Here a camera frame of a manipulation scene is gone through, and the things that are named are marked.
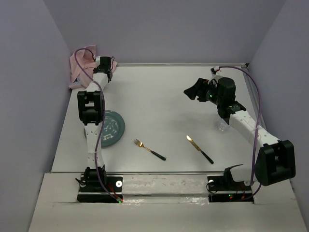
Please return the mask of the pink cloth placemat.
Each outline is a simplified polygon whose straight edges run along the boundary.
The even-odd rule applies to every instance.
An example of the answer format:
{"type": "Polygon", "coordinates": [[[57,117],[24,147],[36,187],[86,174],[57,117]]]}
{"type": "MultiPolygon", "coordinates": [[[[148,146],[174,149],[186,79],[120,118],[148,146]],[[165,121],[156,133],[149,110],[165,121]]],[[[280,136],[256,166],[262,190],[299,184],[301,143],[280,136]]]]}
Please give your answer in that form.
{"type": "Polygon", "coordinates": [[[83,68],[83,70],[92,78],[93,69],[96,67],[94,58],[96,58],[95,45],[86,46],[84,47],[84,49],[79,50],[76,53],[76,56],[75,53],[70,56],[70,89],[76,89],[81,87],[87,88],[89,86],[91,80],[78,66],[78,63],[83,68]]]}

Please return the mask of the teal ceramic plate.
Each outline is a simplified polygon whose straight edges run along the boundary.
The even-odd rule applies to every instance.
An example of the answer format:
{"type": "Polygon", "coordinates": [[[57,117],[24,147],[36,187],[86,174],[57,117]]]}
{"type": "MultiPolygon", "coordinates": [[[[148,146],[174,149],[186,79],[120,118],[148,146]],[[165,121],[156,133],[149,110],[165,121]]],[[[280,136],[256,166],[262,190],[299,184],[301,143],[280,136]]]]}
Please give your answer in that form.
{"type": "Polygon", "coordinates": [[[90,152],[94,152],[96,147],[106,148],[117,143],[125,132],[125,121],[115,111],[105,110],[103,121],[98,124],[91,120],[80,120],[84,125],[84,135],[90,152]]]}

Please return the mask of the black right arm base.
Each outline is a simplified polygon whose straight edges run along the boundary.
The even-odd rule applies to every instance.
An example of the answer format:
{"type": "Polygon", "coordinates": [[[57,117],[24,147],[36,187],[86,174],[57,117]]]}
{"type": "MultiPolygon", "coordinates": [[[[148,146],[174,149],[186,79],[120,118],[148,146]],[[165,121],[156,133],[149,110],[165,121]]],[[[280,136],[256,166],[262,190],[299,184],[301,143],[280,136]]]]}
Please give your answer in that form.
{"type": "Polygon", "coordinates": [[[228,181],[223,175],[207,177],[206,190],[210,203],[253,202],[253,191],[243,182],[228,181]]]}

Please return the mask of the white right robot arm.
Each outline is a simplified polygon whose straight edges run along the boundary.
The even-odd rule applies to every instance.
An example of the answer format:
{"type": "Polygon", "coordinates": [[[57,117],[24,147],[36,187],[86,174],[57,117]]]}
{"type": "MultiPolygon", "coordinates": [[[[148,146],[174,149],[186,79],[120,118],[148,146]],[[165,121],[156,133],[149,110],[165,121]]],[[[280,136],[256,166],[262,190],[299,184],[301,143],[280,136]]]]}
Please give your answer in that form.
{"type": "Polygon", "coordinates": [[[269,186],[296,175],[295,149],[289,140],[280,140],[256,124],[246,108],[236,101],[236,85],[228,77],[218,80],[199,78],[184,94],[191,100],[212,102],[221,119],[234,128],[254,149],[254,166],[243,164],[222,178],[226,189],[234,189],[240,182],[258,182],[269,186]]]}

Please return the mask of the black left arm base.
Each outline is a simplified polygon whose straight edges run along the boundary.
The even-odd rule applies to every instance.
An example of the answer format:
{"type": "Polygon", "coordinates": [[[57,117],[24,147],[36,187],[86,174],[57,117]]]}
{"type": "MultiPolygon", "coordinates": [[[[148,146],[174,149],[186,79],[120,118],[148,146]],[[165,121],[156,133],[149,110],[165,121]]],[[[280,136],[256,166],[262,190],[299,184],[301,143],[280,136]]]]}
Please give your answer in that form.
{"type": "Polygon", "coordinates": [[[122,203],[122,175],[107,175],[105,189],[99,181],[86,181],[83,174],[75,179],[79,183],[77,201],[80,203],[122,203]]]}

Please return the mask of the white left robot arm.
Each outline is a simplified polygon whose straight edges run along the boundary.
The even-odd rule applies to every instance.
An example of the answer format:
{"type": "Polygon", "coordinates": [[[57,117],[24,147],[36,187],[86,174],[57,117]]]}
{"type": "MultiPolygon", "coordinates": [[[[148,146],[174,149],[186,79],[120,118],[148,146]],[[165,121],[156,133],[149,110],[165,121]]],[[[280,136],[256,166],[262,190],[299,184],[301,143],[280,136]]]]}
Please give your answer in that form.
{"type": "Polygon", "coordinates": [[[87,142],[87,167],[84,181],[90,181],[97,191],[106,188],[105,164],[101,154],[99,139],[104,123],[102,90],[112,79],[112,61],[110,57],[95,58],[93,77],[84,91],[77,94],[79,119],[84,125],[87,142]]]}

